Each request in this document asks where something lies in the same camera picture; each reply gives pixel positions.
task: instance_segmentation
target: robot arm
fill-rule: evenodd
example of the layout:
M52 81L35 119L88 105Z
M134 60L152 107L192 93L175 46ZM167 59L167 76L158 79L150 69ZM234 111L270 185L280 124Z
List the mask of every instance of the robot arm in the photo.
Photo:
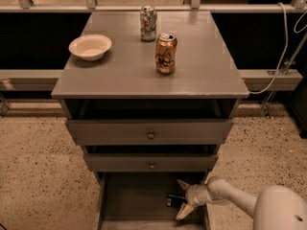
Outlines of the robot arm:
M178 183L187 199L177 214L178 220L205 203L233 203L253 218L253 230L307 230L307 203L288 188L270 186L256 197L216 176L202 185L189 185L181 180Z

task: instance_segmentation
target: drawer front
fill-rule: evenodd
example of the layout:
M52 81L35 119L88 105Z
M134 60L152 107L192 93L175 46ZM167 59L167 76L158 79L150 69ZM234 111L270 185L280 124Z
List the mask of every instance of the drawer front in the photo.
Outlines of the drawer front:
M85 154L84 161L93 172L207 172L217 155Z
M66 123L80 146L222 144L232 125L231 120L69 120Z

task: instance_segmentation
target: gray countertop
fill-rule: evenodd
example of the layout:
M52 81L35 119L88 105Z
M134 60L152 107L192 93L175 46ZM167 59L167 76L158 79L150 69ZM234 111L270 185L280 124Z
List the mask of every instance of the gray countertop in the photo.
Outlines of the gray countertop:
M112 47L98 61L71 56L55 99L241 99L248 90L207 11L158 11L157 35L177 35L176 71L156 72L155 41L140 39L138 11L93 12L83 34L106 35Z

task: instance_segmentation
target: floor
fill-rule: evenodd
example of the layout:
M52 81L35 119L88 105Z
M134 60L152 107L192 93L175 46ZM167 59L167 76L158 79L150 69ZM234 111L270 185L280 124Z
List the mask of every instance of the floor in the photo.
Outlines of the floor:
M307 200L307 140L282 104L272 104L271 115L241 104L209 176L253 195L284 185ZM0 223L8 230L93 229L99 185L64 123L57 103L12 103L0 119ZM252 229L233 205L208 210L212 230Z

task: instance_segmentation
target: white bowl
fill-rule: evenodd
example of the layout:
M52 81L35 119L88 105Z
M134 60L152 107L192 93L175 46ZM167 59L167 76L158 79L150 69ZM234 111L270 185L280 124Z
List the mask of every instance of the white bowl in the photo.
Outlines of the white bowl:
M71 54L87 61L100 59L111 47L111 40L101 34L80 36L69 44Z

